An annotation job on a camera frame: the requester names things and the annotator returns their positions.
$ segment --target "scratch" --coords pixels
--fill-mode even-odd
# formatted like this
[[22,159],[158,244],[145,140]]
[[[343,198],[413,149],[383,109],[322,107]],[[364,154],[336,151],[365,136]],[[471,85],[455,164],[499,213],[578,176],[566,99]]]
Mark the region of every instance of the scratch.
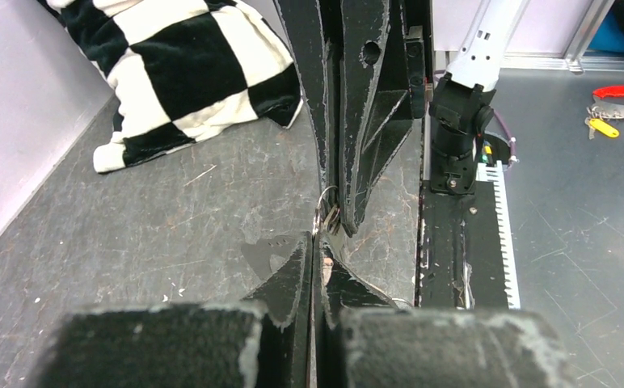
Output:
[[617,312],[617,308],[615,307],[615,308],[614,308],[614,310],[610,311],[610,312],[609,312],[609,313],[607,313],[607,314],[602,315],[600,318],[595,318],[595,319],[593,319],[591,322],[586,323],[586,324],[585,324],[585,325],[583,325],[583,326],[581,326],[581,325],[580,325],[580,326],[577,328],[577,330],[576,330],[576,333],[575,333],[575,334],[580,334],[582,331],[586,330],[586,328],[587,328],[587,327],[591,326],[592,324],[596,323],[597,321],[600,321],[600,320],[602,320],[602,319],[604,319],[604,318],[609,317],[610,315],[612,315],[612,314],[614,314],[614,313],[616,313],[616,312]]
[[593,370],[591,373],[589,373],[589,372],[586,372],[585,370],[583,370],[583,369],[579,368],[578,366],[576,366],[576,365],[574,365],[574,364],[572,364],[572,363],[570,363],[569,365],[573,366],[573,367],[574,367],[574,368],[576,368],[579,372],[581,372],[581,373],[583,373],[583,374],[584,374],[583,376],[578,377],[578,378],[576,379],[577,381],[579,381],[579,379],[580,379],[580,378],[583,378],[583,377],[591,377],[593,380],[595,380],[595,381],[599,382],[599,383],[600,383],[600,384],[602,384],[603,386],[607,386],[607,387],[609,387],[609,386],[608,386],[605,382],[603,382],[601,379],[599,379],[599,378],[597,378],[597,377],[593,376],[593,374],[594,374],[594,373],[597,373],[597,372],[599,372],[600,370],[604,370],[605,372],[607,372],[607,374],[609,374],[610,376],[612,376],[612,374],[609,372],[609,370],[607,370],[607,369],[605,369],[605,368],[599,368],[599,369]]
[[538,208],[535,208],[536,213],[538,213],[538,215],[541,217],[541,219],[543,220],[543,222],[546,223],[546,225],[548,226],[548,228],[550,228],[550,230],[552,230],[552,233],[554,233],[555,236],[557,236],[557,238],[559,238],[562,242],[564,242],[564,240],[562,240],[562,237],[559,236],[559,233],[557,233],[557,230],[555,230],[552,225],[550,225],[550,223],[547,221],[547,219],[545,218],[545,216],[543,216],[543,214],[541,213],[540,210],[538,210]]
[[618,388],[622,388],[622,385],[619,384],[619,382],[617,381],[616,378],[614,378],[614,375],[612,374],[612,372],[609,371],[609,369],[605,369],[605,372],[612,378],[612,380],[614,381],[614,384],[617,384]]
[[597,224],[595,224],[595,225],[593,225],[593,226],[589,227],[588,229],[585,229],[585,230],[584,230],[584,229],[582,229],[582,230],[581,230],[581,234],[582,234],[582,235],[585,235],[585,233],[586,233],[586,232],[589,232],[589,231],[593,230],[593,228],[595,228],[596,226],[600,226],[600,225],[602,225],[602,224],[607,224],[607,220],[609,220],[609,217],[605,217],[605,218],[603,218],[602,220],[600,220],[600,222],[598,222]]
[[528,222],[528,221],[529,221],[529,219],[528,219],[528,218],[526,218],[526,219],[524,220],[524,222],[522,222],[522,223],[521,223],[521,225],[519,225],[519,228],[517,228],[517,229],[516,229],[516,231],[517,231],[517,232],[518,232],[518,231],[520,231],[520,230],[521,230],[521,228],[523,228],[523,227],[524,227],[524,225],[526,225],[526,222]]
[[544,255],[542,255],[540,257],[537,257],[537,258],[531,260],[530,263],[533,263],[534,261],[539,261],[540,259],[543,259],[543,258],[545,258],[547,256],[550,256],[550,255],[555,255],[555,254],[558,254],[558,253],[562,253],[562,251],[564,251],[565,249],[567,249],[567,247],[562,247],[562,248],[556,249],[556,250],[554,250],[552,252],[546,253],[546,254],[544,254]]
[[155,268],[155,269],[151,269],[149,271],[145,271],[145,272],[141,272],[139,274],[137,274],[137,276],[143,276],[147,273],[151,273],[151,272],[157,272],[157,271],[163,271],[165,269],[169,269],[169,268],[176,268],[176,267],[186,267],[187,265],[192,265],[192,264],[198,264],[198,263],[204,263],[205,261],[207,261],[206,259],[203,260],[196,260],[196,261],[191,261],[188,263],[181,263],[181,264],[172,264],[172,265],[167,265],[165,267],[160,267],[160,268]]
[[190,217],[190,218],[188,218],[187,220],[183,220],[183,221],[179,222],[178,224],[173,225],[173,226],[171,227],[171,229],[172,229],[172,230],[174,230],[174,229],[176,229],[178,226],[181,226],[181,225],[183,225],[183,224],[188,224],[190,221],[193,221],[194,219],[196,219],[196,218],[198,218],[198,217],[200,217],[200,216],[202,216],[202,215],[203,215],[203,213],[196,214],[195,216],[191,216],[191,217]]
[[543,291],[545,291],[548,295],[548,297],[550,297],[550,299],[552,299],[552,301],[555,303],[555,305],[557,306],[557,308],[562,311],[562,314],[564,314],[565,317],[567,317],[567,320],[571,323],[571,325],[574,327],[574,330],[576,330],[576,325],[574,325],[574,323],[572,322],[571,318],[569,318],[569,314],[567,314],[567,312],[565,311],[565,309],[563,309],[559,303],[557,303],[557,299],[555,299],[549,292],[547,289],[543,289]]
[[[601,370],[603,370],[603,369],[605,369],[605,368],[598,368],[598,369],[593,370],[592,372],[585,373],[585,374],[583,374],[583,375],[581,375],[581,376],[577,377],[577,378],[576,378],[576,380],[577,380],[577,381],[579,381],[580,379],[582,379],[582,378],[584,378],[584,377],[593,377],[593,378],[595,378],[595,376],[593,376],[592,374],[593,374],[593,373],[598,373],[598,372],[600,372],[600,371],[601,371]],[[599,383],[600,383],[600,384],[602,384],[603,386],[608,386],[607,384],[605,384],[605,383],[604,383],[602,380],[600,380],[599,378],[595,378],[595,379],[597,380],[597,382],[599,382]]]
[[195,177],[195,178],[193,178],[193,179],[189,180],[189,181],[188,181],[188,182],[184,185],[184,187],[186,187],[186,186],[188,186],[189,184],[191,184],[191,183],[193,183],[193,182],[197,181],[198,179],[202,178],[205,174],[207,174],[208,172],[210,172],[210,171],[214,170],[216,167],[217,167],[217,166],[213,164],[213,165],[212,165],[212,166],[211,166],[211,167],[210,167],[207,171],[205,171],[205,172],[203,172],[202,174],[198,175],[197,177]]
[[571,261],[572,264],[574,264],[574,267],[578,268],[579,271],[581,273],[584,274],[584,276],[586,276],[586,279],[588,279],[588,281],[590,282],[590,284],[595,287],[597,289],[597,292],[599,292],[604,298],[605,300],[612,305],[612,307],[616,310],[617,309],[617,305],[615,305],[614,303],[612,303],[612,301],[607,297],[607,295],[605,295],[604,292],[602,292],[602,289],[600,287],[598,287],[594,281],[592,281],[592,279],[590,278],[590,276],[588,276],[588,274],[576,263],[576,261],[574,261],[574,259],[572,259],[571,257],[569,257],[569,255],[567,255],[566,253],[562,253],[562,255],[564,255],[565,257],[567,257],[567,259],[569,259],[569,261]]
[[[593,218],[595,218],[596,220],[601,221],[601,219],[600,219],[598,216],[596,216],[596,215],[595,215],[595,214],[593,214],[593,213],[590,213],[588,210],[586,210],[586,209],[582,209],[582,208],[579,208],[579,210],[580,210],[580,211],[582,211],[582,212],[584,212],[584,213],[586,213],[586,214],[587,214],[587,215],[589,215],[590,217],[593,217]],[[616,233],[616,234],[618,234],[618,235],[622,236],[622,238],[624,238],[624,233],[622,233],[620,230],[618,230],[617,228],[615,228],[614,226],[612,226],[609,222],[605,221],[605,222],[604,222],[604,224],[605,224],[605,226],[607,226],[608,228],[610,228],[611,230],[613,230],[613,231],[614,231],[614,233]]]

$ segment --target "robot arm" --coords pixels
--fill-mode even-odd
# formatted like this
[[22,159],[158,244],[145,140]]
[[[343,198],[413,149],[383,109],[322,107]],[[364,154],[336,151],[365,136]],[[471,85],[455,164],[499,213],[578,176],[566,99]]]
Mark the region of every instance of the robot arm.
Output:
[[529,0],[482,0],[462,48],[434,91],[431,189],[474,192],[477,155],[504,53]]

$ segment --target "black plastic part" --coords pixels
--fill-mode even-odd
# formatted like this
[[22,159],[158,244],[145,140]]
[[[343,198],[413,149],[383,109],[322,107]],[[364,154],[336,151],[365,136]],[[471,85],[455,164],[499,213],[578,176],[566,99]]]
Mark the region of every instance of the black plastic part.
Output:
[[493,118],[495,91],[483,92],[452,81],[446,73],[433,92],[431,115],[431,190],[455,196],[473,194],[483,134]]
[[[274,0],[310,104],[321,189],[350,236],[424,106],[423,30],[403,0]],[[418,52],[408,61],[408,47]]]
[[322,232],[315,240],[313,280],[317,386],[345,387],[342,374],[344,352],[339,329],[341,311],[362,307],[393,310],[397,306],[343,264],[328,234]]
[[306,387],[310,376],[312,238],[304,233],[289,259],[244,300],[268,308],[262,327],[258,387]]
[[253,386],[266,313],[235,302],[72,314],[27,387]]
[[422,41],[424,42],[424,73],[432,75],[432,45],[431,45],[431,0],[405,0],[405,19],[408,27],[419,26],[422,28]]
[[561,341],[536,314],[345,310],[339,332],[344,386],[575,386]]
[[422,183],[415,306],[463,307],[468,263],[474,308],[508,308],[495,188],[478,185],[475,196],[443,196]]
[[289,238],[289,259],[241,302],[73,314],[29,386],[307,387],[312,238]]

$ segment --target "white wall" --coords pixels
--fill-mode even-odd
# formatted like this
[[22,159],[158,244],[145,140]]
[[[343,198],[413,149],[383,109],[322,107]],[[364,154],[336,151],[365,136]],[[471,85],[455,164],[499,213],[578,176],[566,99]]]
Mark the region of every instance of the white wall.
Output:
[[[508,52],[563,54],[591,1],[531,0]],[[479,3],[480,0],[432,0],[436,51],[460,49]]]
[[274,0],[242,0],[247,5],[255,8],[263,18],[267,20],[272,30],[287,44],[288,37],[284,31],[284,25],[279,19],[279,12],[276,10]]
[[35,0],[0,0],[0,233],[111,95]]

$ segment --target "gray floor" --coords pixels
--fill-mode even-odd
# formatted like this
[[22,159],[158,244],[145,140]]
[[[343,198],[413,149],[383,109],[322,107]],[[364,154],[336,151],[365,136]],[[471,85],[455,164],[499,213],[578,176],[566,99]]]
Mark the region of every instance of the gray floor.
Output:
[[506,176],[522,308],[561,334],[580,386],[624,387],[624,123],[588,139],[592,91],[624,73],[505,71],[495,107],[518,138]]
[[[91,155],[108,141],[115,108],[0,238],[0,387],[27,376],[66,311],[239,299],[261,281],[246,259],[249,244],[311,229],[318,176],[306,114],[289,131],[265,120],[241,125],[97,175]],[[419,136],[387,170],[347,248],[359,275],[403,298],[413,287]]]
[[[518,138],[507,175],[521,302],[559,331],[581,386],[624,387],[624,125],[588,140],[590,92],[623,74],[505,71],[495,98]],[[0,238],[0,387],[18,386],[68,310],[229,300],[260,282],[248,244],[309,230],[317,173],[305,115],[243,125],[97,175],[112,109]],[[389,166],[347,249],[358,275],[411,297],[419,134]]]

